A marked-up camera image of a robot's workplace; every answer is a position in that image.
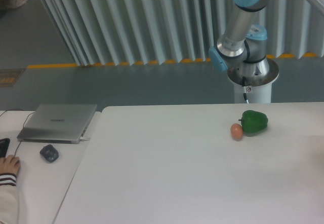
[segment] egg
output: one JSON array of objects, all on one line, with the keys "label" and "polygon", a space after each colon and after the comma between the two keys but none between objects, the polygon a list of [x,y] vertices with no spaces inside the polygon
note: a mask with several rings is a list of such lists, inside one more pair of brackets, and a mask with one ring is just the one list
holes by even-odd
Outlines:
[{"label": "egg", "polygon": [[243,137],[243,129],[240,124],[233,124],[231,126],[231,135],[235,140],[241,140]]}]

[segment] cable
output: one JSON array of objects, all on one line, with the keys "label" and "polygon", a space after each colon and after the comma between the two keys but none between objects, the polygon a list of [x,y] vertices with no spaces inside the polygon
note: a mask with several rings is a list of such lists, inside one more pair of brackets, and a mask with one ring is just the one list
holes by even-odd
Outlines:
[{"label": "cable", "polygon": [[[30,113],[28,116],[27,116],[27,118],[26,118],[26,120],[25,120],[25,122],[24,122],[24,125],[22,126],[22,128],[24,128],[25,127],[25,124],[26,124],[26,122],[27,122],[27,119],[29,118],[29,116],[30,115],[32,115],[32,114],[34,114],[35,112],[33,112],[33,113]],[[16,148],[16,151],[15,151],[15,154],[14,154],[14,156],[16,156],[16,153],[17,153],[17,150],[18,150],[18,148],[19,148],[19,146],[20,146],[20,144],[21,144],[21,142],[22,142],[22,140],[19,142],[19,144],[18,144],[18,146],[17,146],[17,148]]]},{"label": "cable", "polygon": [[5,110],[1,115],[0,115],[0,117],[4,114],[4,113],[6,113],[6,112],[8,112],[8,111],[24,111],[24,109],[9,109],[9,110]]},{"label": "cable", "polygon": [[243,93],[243,97],[244,97],[244,101],[249,104],[249,100],[248,100],[248,96],[247,96],[247,88],[245,86],[245,81],[247,80],[246,77],[243,77],[242,79],[242,87],[244,88],[244,93]]}]

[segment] black phone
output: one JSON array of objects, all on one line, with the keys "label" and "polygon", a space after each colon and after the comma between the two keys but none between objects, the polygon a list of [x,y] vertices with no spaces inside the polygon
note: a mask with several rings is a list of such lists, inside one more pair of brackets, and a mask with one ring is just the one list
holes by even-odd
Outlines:
[{"label": "black phone", "polygon": [[0,158],[6,157],[10,139],[0,139]]}]

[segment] laptop lid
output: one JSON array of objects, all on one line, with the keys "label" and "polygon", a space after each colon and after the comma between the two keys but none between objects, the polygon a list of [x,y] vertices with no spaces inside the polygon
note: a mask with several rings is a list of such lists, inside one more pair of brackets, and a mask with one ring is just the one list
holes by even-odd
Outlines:
[{"label": "laptop lid", "polygon": [[96,109],[95,104],[41,104],[17,138],[34,142],[79,142]]}]

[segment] striped sleeve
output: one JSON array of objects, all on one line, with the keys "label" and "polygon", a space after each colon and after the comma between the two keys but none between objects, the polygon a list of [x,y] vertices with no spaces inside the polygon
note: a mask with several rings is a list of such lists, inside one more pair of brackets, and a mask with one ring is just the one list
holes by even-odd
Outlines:
[{"label": "striped sleeve", "polygon": [[0,186],[2,185],[16,186],[16,175],[12,173],[0,174]]}]

